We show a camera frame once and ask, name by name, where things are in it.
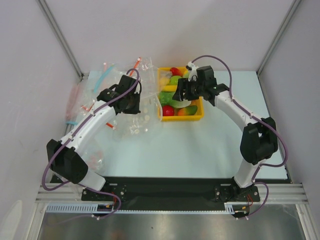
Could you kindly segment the green lettuce toy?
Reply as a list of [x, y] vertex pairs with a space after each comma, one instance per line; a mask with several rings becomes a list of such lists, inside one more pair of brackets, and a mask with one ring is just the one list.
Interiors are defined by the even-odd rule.
[[158, 95], [158, 99], [160, 105], [163, 106], [171, 106], [173, 108], [181, 109], [191, 105], [191, 101], [183, 100], [177, 101], [173, 99], [174, 92], [161, 91]]

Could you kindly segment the red pomegranate toy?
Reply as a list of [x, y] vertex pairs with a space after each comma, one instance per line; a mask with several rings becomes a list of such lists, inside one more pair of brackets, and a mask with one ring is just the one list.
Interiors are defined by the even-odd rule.
[[172, 117], [175, 115], [175, 109], [170, 105], [162, 106], [162, 115], [164, 117]]

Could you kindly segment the white dotted zip bag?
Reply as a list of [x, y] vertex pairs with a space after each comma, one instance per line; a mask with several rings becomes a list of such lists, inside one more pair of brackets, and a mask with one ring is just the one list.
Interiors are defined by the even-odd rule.
[[140, 137], [152, 132], [160, 122], [158, 117], [158, 87], [155, 78], [155, 67], [150, 57], [140, 57], [138, 72], [142, 86], [140, 97], [140, 113], [118, 114], [114, 123], [113, 137], [123, 140], [129, 137]]

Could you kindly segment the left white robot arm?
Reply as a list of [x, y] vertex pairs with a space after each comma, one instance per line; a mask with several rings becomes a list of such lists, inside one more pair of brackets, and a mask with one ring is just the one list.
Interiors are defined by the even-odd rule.
[[122, 75], [119, 83], [102, 90], [91, 110], [69, 133], [58, 141], [51, 139], [47, 143], [48, 165], [45, 170], [53, 171], [68, 183], [91, 189], [99, 200], [107, 199], [110, 187], [105, 184], [106, 179], [90, 169], [82, 156], [98, 130], [117, 114], [140, 113], [141, 92], [139, 77], [128, 74]]

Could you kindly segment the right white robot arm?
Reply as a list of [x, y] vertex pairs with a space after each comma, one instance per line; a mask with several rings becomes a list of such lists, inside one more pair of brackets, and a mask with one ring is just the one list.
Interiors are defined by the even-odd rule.
[[258, 118], [237, 102], [231, 88], [218, 84], [211, 66], [198, 67], [193, 63], [186, 66], [188, 77], [178, 80], [173, 100], [204, 100], [224, 112], [241, 130], [240, 153], [242, 162], [233, 177], [236, 185], [230, 188], [231, 196], [242, 201], [249, 194], [261, 164], [278, 150], [275, 134], [275, 121], [271, 118]]

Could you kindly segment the orange zipper clear bag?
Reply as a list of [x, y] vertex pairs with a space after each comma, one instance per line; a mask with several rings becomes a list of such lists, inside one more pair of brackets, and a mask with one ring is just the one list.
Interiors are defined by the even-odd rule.
[[[106, 81], [104, 83], [103, 90], [106, 89], [107, 87], [111, 87], [113, 84], [117, 84], [119, 82], [121, 76], [127, 74], [127, 72], [129, 72], [127, 74], [128, 76], [136, 79], [137, 73], [135, 70], [138, 70], [138, 66], [139, 66], [141, 60], [142, 60], [142, 58], [138, 57], [135, 62], [129, 62], [126, 64], [115, 63], [116, 66], [115, 66], [114, 70], [110, 73], [109, 77], [106, 79]], [[91, 108], [93, 107], [94, 101], [96, 101], [96, 100], [97, 100], [97, 97], [95, 100], [87, 99], [86, 94], [85, 94], [85, 90], [83, 90], [82, 103], [80, 106], [80, 110], [83, 115], [85, 115], [86, 113], [88, 113], [91, 110]]]

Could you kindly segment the blue zipper clear bag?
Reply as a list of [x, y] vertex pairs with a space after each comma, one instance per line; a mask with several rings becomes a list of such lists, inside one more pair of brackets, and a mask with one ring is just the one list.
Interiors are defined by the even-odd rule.
[[85, 85], [85, 96], [89, 100], [95, 100], [104, 89], [104, 84], [116, 67], [115, 63], [104, 62], [99, 70], [91, 70]]

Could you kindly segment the pink dotted bag front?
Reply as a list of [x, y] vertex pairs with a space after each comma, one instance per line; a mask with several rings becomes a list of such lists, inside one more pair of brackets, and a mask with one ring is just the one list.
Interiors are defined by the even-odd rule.
[[88, 167], [98, 174], [104, 171], [104, 154], [101, 150], [87, 151], [83, 155], [84, 161]]

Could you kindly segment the yellow banana toy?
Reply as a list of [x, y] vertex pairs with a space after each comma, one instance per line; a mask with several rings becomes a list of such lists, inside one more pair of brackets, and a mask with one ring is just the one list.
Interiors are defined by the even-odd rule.
[[162, 92], [175, 92], [177, 90], [177, 85], [165, 85], [161, 88]]

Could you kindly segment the green lime toy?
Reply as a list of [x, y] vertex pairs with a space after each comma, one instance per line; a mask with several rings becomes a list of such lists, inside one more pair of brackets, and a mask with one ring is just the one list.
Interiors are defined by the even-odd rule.
[[174, 75], [169, 79], [169, 85], [170, 86], [177, 86], [178, 85], [178, 81], [179, 79], [181, 79], [182, 77], [179, 75]]

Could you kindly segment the mango toy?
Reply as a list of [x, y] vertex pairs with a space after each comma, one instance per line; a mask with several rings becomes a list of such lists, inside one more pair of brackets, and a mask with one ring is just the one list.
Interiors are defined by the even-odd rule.
[[194, 116], [198, 111], [197, 105], [189, 105], [183, 108], [180, 108], [177, 111], [177, 116]]

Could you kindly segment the yellow plastic tray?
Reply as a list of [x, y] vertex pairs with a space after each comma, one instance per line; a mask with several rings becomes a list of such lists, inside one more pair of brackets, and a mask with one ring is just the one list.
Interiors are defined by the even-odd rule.
[[[157, 69], [157, 83], [159, 93], [161, 92], [161, 88], [159, 86], [159, 79], [162, 77], [171, 78], [172, 73], [170, 72], [171, 67], [160, 67]], [[177, 112], [180, 108], [174, 108], [174, 116], [163, 116], [162, 106], [158, 108], [158, 117], [162, 118], [163, 122], [177, 122], [177, 121], [198, 121], [204, 117], [204, 106], [203, 99], [200, 97], [196, 100], [191, 100], [191, 105], [196, 105], [198, 110], [195, 115], [191, 116], [177, 116]]]

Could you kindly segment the red strawberry toy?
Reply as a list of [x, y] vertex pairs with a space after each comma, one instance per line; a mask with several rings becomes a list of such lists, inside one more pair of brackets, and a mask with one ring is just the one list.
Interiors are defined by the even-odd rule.
[[183, 72], [177, 67], [171, 67], [169, 71], [172, 73], [172, 76], [183, 76]]

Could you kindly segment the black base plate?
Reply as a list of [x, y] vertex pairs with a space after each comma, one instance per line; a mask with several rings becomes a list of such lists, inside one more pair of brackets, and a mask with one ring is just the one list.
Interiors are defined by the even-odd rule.
[[231, 178], [106, 177], [103, 193], [84, 189], [82, 201], [107, 202], [115, 197], [117, 205], [165, 205], [175, 208], [218, 203], [252, 204], [260, 201], [258, 188], [239, 188]]

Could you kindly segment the left aluminium frame post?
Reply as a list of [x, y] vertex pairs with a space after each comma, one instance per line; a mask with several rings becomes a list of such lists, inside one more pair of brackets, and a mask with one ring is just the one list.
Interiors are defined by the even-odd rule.
[[36, 1], [40, 10], [42, 11], [48, 25], [50, 26], [53, 34], [55, 35], [60, 47], [62, 48], [63, 52], [65, 53], [68, 61], [70, 62], [72, 69], [75, 71], [76, 75], [78, 76], [79, 80], [81, 81], [84, 77], [84, 73], [80, 68], [78, 61], [64, 35], [62, 32], [49, 4], [46, 0], [37, 0]]

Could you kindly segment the aluminium frame post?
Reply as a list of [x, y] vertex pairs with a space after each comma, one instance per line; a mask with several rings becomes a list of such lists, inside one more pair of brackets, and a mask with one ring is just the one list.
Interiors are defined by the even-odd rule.
[[76, 75], [78, 76], [79, 80], [81, 81], [84, 77], [84, 73], [80, 68], [78, 61], [64, 35], [62, 32], [49, 4], [46, 0], [37, 0], [36, 1], [40, 10], [42, 11], [48, 25], [50, 26], [53, 34], [55, 35], [60, 47], [62, 48], [63, 52], [65, 53], [68, 61], [70, 62], [72, 69], [75, 71]]
[[258, 78], [261, 76], [267, 63], [269, 62], [269, 60], [273, 56], [274, 52], [276, 51], [276, 48], [280, 44], [282, 38], [284, 37], [286, 31], [288, 30], [291, 22], [293, 21], [293, 19], [295, 17], [299, 7], [301, 6], [301, 4], [303, 2], [304, 2], [303, 0], [293, 0], [292, 1], [287, 13], [285, 14], [278, 30], [276, 31], [276, 34], [274, 35], [266, 53], [264, 54], [259, 66], [257, 68], [256, 75]]

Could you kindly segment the right aluminium frame post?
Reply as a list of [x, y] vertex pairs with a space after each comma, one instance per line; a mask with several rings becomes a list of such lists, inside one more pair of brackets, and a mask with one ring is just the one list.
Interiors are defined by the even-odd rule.
[[258, 78], [261, 76], [267, 63], [269, 62], [269, 60], [273, 56], [274, 52], [276, 51], [276, 48], [280, 44], [282, 38], [284, 37], [286, 31], [288, 30], [291, 22], [293, 21], [293, 19], [295, 17], [299, 7], [301, 6], [301, 4], [303, 2], [304, 2], [303, 0], [293, 0], [292, 1], [287, 13], [285, 14], [278, 30], [276, 31], [276, 34], [274, 35], [266, 53], [264, 54], [259, 66], [257, 68], [256, 75]]

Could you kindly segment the aluminium front rail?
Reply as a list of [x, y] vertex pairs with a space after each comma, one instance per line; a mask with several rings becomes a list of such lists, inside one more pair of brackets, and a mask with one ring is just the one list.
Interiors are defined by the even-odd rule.
[[[47, 191], [42, 186], [39, 188], [35, 198], [36, 203], [80, 203], [83, 187], [75, 185], [64, 185], [54, 191]], [[305, 189], [299, 184], [269, 184], [267, 204], [308, 204]]]

